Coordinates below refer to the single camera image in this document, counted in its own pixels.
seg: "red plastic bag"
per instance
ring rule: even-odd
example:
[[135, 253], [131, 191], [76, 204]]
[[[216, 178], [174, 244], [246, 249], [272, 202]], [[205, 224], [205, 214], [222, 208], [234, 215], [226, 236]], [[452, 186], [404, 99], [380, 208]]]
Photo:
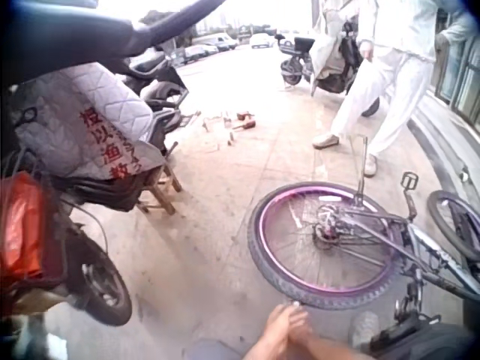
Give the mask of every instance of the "red plastic bag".
[[41, 274], [44, 193], [27, 172], [18, 172], [0, 181], [0, 194], [0, 274], [11, 284]]

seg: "bicycle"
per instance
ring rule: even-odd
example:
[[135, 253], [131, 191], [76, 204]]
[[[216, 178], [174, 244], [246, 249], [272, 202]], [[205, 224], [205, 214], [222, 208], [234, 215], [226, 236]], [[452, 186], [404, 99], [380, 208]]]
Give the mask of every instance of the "bicycle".
[[[396, 304], [397, 320], [412, 312], [421, 313], [425, 282], [478, 307], [480, 272], [472, 274], [413, 223], [417, 211], [410, 192], [416, 189], [419, 181], [415, 173], [405, 172], [400, 182], [409, 209], [407, 217], [389, 214], [364, 195], [367, 147], [368, 140], [364, 137], [356, 190], [328, 182], [301, 182], [280, 187], [259, 201], [250, 217], [247, 233], [256, 267], [281, 293], [326, 310], [357, 308], [371, 302], [387, 290], [398, 273], [412, 281], [408, 284], [407, 296]], [[322, 205], [312, 205], [306, 201], [308, 198]], [[297, 210], [301, 211], [295, 212], [292, 204], [298, 199], [301, 201], [295, 204], [299, 203]], [[480, 229], [480, 215], [453, 194], [433, 192], [428, 201], [430, 211], [444, 200], [452, 200], [455, 206], [460, 206], [477, 230]], [[446, 221], [440, 220], [439, 213], [434, 214], [433, 219], [464, 256], [473, 262], [480, 260], [480, 250], [463, 243]], [[294, 224], [295, 231], [287, 232], [287, 237], [295, 235], [295, 238], [285, 244], [281, 243], [280, 235], [288, 223]], [[286, 250], [287, 257], [283, 261], [285, 256], [281, 254]], [[429, 256], [428, 261], [422, 259], [421, 251]], [[334, 255], [339, 255], [341, 261], [333, 260]], [[287, 268], [285, 262], [292, 257], [295, 257], [295, 266]], [[319, 267], [312, 273], [314, 261]], [[334, 268], [346, 265], [352, 266], [353, 271]], [[300, 275], [301, 269], [305, 270], [304, 277]], [[442, 270], [448, 270], [460, 285], [445, 278]]]

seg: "purple rim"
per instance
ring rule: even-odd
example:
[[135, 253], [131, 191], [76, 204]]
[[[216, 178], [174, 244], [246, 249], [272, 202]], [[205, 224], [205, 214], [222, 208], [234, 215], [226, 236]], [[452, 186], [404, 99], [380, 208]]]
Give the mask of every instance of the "purple rim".
[[[287, 198], [287, 197], [291, 197], [292, 195], [298, 195], [299, 193], [313, 192], [313, 191], [318, 191], [318, 192], [323, 191], [323, 192], [325, 192], [325, 195], [326, 194], [331, 194], [331, 195], [337, 195], [337, 196], [340, 196], [340, 197], [343, 197], [343, 198], [353, 199], [353, 194], [348, 192], [348, 191], [341, 190], [341, 189], [336, 189], [334, 187], [326, 187], [326, 186], [318, 186], [318, 185], [297, 187], [295, 189], [288, 190], [288, 191], [285, 191], [283, 193], [279, 193], [276, 197], [271, 199], [268, 202], [268, 204], [265, 206], [265, 208], [262, 211], [262, 214], [260, 215], [260, 220], [259, 220], [260, 239], [262, 241], [263, 248], [267, 252], [270, 259], [289, 278], [293, 279], [294, 281], [299, 282], [300, 284], [302, 284], [306, 287], [309, 287], [309, 288], [315, 289], [315, 290], [319, 290], [319, 291], [323, 291], [323, 292], [330, 292], [330, 293], [337, 293], [337, 294], [339, 294], [339, 293], [340, 294], [341, 293], [357, 293], [357, 292], [361, 292], [362, 290], [366, 290], [368, 287], [371, 287], [372, 285], [374, 285], [378, 281], [381, 281], [381, 279], [392, 269], [393, 264], [392, 264], [391, 261], [388, 262], [388, 264], [386, 264], [383, 267], [383, 270], [376, 277], [372, 278], [371, 280], [367, 281], [366, 283], [362, 283], [362, 284], [360, 284], [356, 287], [351, 287], [351, 288], [347, 288], [347, 289], [335, 289], [335, 288], [329, 288], [329, 287], [318, 287], [318, 286], [313, 285], [311, 283], [307, 283], [307, 282], [303, 281], [301, 278], [299, 278], [298, 276], [296, 276], [295, 274], [293, 274], [291, 271], [287, 270], [277, 260], [277, 258], [271, 252], [271, 250], [270, 250], [270, 248], [269, 248], [269, 246], [266, 242], [265, 234], [264, 234], [264, 231], [263, 231], [263, 227], [265, 225], [265, 221], [266, 221], [266, 218], [267, 218], [266, 215], [267, 215], [268, 211], [270, 210], [270, 208], [273, 205], [278, 205], [278, 203], [280, 201], [285, 200], [285, 198]], [[371, 210], [372, 212], [377, 212], [377, 209], [375, 208], [375, 206], [370, 204], [365, 198], [364, 198], [364, 206], [367, 209]]]

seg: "wooden stool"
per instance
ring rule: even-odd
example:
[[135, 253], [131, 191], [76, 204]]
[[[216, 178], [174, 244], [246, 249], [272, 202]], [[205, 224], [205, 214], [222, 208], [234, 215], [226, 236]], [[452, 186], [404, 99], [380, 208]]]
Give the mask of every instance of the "wooden stool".
[[140, 211], [146, 214], [150, 212], [149, 209], [165, 209], [168, 215], [175, 214], [175, 208], [164, 193], [164, 190], [170, 185], [173, 186], [177, 193], [182, 191], [182, 186], [180, 185], [179, 180], [176, 178], [172, 168], [168, 163], [165, 163], [153, 171], [143, 185], [143, 190], [150, 191], [155, 199], [157, 199], [159, 205], [148, 205], [139, 200], [136, 206], [140, 209]]

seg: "white shirt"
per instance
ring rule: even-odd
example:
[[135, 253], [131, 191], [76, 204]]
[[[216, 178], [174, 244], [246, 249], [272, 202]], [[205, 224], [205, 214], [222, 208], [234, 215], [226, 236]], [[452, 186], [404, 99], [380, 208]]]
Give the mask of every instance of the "white shirt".
[[477, 32], [475, 20], [457, 0], [361, 0], [357, 41], [370, 41], [435, 61], [435, 23], [439, 8], [453, 23], [441, 34], [450, 44]]

